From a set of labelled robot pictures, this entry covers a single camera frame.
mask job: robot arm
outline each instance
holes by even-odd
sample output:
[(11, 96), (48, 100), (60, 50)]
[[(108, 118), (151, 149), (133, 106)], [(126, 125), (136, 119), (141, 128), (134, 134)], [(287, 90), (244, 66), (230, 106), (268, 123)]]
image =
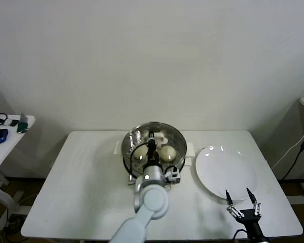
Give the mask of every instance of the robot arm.
[(111, 239), (111, 243), (143, 243), (146, 227), (151, 219), (158, 219), (168, 211), (168, 195), (159, 185), (149, 185), (140, 194), (141, 207), (134, 218), (127, 219)]

